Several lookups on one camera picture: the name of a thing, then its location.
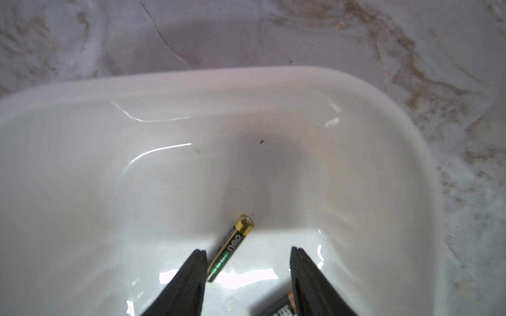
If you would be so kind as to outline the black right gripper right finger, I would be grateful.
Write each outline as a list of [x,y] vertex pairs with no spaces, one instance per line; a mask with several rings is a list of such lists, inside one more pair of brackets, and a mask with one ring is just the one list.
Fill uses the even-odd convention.
[[355,315],[302,249],[291,249],[290,270],[297,315]]

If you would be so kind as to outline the black battery in tray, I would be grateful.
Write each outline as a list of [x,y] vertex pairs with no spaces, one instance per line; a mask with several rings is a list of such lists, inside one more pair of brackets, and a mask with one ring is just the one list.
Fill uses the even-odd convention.
[[264,308],[259,316],[297,316],[294,294],[292,292],[284,295],[267,308]]

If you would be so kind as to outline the white plastic storage tray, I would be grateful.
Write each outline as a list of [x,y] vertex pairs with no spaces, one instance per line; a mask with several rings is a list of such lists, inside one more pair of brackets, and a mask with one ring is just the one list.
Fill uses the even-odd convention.
[[1,100],[1,314],[141,315],[254,228],[204,315],[289,290],[303,248],[359,315],[446,315],[436,164],[385,93],[316,67],[38,86]]

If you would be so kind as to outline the black gold green battery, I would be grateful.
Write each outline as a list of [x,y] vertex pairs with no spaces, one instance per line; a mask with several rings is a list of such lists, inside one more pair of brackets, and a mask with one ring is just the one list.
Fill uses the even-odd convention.
[[225,265],[237,251],[244,239],[248,236],[254,227],[253,220],[247,215],[242,214],[231,230],[227,233],[222,243],[219,245],[215,254],[211,256],[208,263],[207,281],[213,283]]

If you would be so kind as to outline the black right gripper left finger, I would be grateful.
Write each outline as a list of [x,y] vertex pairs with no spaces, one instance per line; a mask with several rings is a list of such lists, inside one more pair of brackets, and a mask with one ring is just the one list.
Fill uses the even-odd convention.
[[193,251],[143,315],[201,315],[207,269],[206,251]]

